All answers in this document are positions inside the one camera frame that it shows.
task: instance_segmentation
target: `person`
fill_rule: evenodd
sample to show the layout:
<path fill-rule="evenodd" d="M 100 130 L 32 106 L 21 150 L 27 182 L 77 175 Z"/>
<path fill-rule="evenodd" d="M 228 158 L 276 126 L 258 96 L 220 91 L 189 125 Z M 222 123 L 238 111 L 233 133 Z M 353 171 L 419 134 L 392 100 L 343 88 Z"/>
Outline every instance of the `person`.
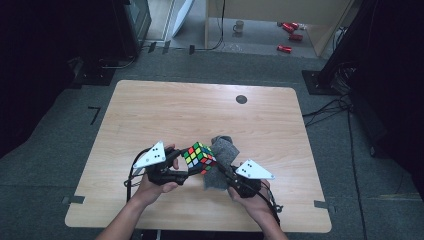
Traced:
<path fill-rule="evenodd" d="M 178 170 L 177 159 L 173 162 L 173 167 Z M 263 183 L 270 187 L 268 181 L 263 180 Z M 97 236 L 97 240 L 108 239 L 130 239 L 133 230 L 140 219 L 141 214 L 147 206 L 153 204 L 162 193 L 168 193 L 178 187 L 175 182 L 169 182 L 164 185 L 158 186 L 149 181 L 147 175 L 143 175 L 141 183 L 134 193 L 132 198 L 125 204 L 118 215 L 112 222 Z M 262 229 L 265 239 L 267 240 L 281 240 L 288 239 L 284 232 L 281 230 L 277 221 L 274 219 L 271 210 L 265 201 L 258 195 L 252 198 L 241 198 L 236 190 L 232 187 L 228 188 L 228 193 L 231 199 L 240 203 L 247 211 L 249 216 L 259 225 Z M 267 189 L 262 187 L 261 193 L 268 196 Z"/>

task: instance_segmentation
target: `person's left hand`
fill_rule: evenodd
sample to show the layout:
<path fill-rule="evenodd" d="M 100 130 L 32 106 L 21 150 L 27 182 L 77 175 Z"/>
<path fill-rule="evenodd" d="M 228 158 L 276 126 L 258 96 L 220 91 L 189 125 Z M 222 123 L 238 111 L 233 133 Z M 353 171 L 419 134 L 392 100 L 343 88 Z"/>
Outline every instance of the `person's left hand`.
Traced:
<path fill-rule="evenodd" d="M 171 144 L 165 147 L 175 148 L 175 144 Z M 178 159 L 174 159 L 173 162 L 174 169 L 178 170 Z M 178 184 L 175 182 L 169 182 L 164 185 L 156 185 L 149 181 L 149 176 L 147 174 L 143 175 L 140 186 L 138 187 L 135 194 L 132 198 L 138 199 L 144 206 L 148 206 L 154 203 L 162 193 L 167 193 L 178 187 Z"/>

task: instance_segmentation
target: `cube face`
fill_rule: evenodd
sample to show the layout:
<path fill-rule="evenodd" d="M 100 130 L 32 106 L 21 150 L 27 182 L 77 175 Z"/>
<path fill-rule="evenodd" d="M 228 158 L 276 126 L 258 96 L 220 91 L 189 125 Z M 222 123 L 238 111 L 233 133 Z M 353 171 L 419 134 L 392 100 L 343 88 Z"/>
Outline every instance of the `cube face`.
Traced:
<path fill-rule="evenodd" d="M 196 142 L 187 152 L 183 153 L 183 157 L 189 169 L 201 168 L 201 174 L 206 174 L 216 164 L 210 147 L 200 142 Z"/>

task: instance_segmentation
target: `wooden table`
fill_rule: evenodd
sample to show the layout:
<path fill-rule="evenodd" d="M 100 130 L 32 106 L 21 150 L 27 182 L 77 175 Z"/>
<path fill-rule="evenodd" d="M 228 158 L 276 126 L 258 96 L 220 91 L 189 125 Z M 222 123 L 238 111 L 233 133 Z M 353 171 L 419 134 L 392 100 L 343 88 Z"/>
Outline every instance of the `wooden table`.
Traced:
<path fill-rule="evenodd" d="M 238 95 L 247 103 L 237 103 Z M 234 164 L 251 158 L 276 176 L 271 186 L 284 205 L 284 231 L 330 231 L 328 211 L 314 207 L 324 196 L 293 89 L 127 80 L 115 89 L 75 192 L 85 202 L 70 205 L 66 224 L 106 227 L 125 204 L 123 182 L 142 149 L 159 140 L 181 149 L 210 145 L 217 135 L 231 136 L 240 150 Z M 137 228 L 260 231 L 226 191 L 204 191 L 201 175 L 163 194 Z"/>
<path fill-rule="evenodd" d="M 208 47 L 209 18 L 221 18 L 224 0 L 207 0 L 205 47 Z M 317 56 L 321 56 L 329 40 L 346 16 L 356 14 L 359 0 L 226 0 L 225 18 L 295 22 L 307 24 L 307 32 Z"/>

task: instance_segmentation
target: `gray carpet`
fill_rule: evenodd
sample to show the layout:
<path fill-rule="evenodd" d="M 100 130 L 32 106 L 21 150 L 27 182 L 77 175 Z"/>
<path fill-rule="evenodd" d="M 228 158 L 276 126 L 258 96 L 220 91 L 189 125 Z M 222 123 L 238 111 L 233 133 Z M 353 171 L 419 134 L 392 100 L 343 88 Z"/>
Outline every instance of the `gray carpet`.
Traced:
<path fill-rule="evenodd" d="M 146 51 L 116 71 L 111 86 L 65 90 L 31 138 L 0 160 L 0 239 L 93 239 L 101 229 L 69 228 L 65 196 L 73 195 L 116 83 L 121 79 L 291 87 L 303 113 L 334 99 L 310 96 L 301 70 L 325 60 L 224 52 Z M 95 110 L 101 107 L 93 125 Z M 368 239 L 422 239 L 424 204 L 410 176 L 390 159 L 374 159 L 351 115 L 355 163 Z M 307 128 L 333 228 L 290 239 L 363 239 L 352 169 L 347 113 Z"/>

